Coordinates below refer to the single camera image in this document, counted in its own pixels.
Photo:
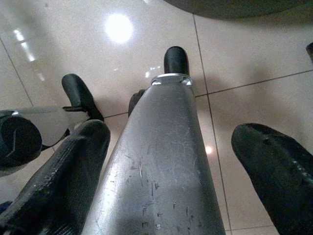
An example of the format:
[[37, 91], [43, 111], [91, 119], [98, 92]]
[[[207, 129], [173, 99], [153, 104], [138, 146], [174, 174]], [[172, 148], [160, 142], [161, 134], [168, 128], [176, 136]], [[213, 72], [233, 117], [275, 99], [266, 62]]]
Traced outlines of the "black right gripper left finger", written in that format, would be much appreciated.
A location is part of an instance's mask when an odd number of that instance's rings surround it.
[[1, 213], [0, 233], [81, 234], [110, 138], [109, 128], [100, 120], [75, 129]]

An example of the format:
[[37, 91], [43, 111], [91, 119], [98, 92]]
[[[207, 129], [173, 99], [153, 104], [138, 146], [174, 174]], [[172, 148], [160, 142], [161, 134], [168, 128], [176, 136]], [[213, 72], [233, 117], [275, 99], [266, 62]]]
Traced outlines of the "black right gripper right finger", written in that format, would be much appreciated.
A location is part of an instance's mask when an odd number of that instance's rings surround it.
[[258, 123], [238, 125], [233, 152], [281, 235], [313, 233], [313, 156], [292, 137]]

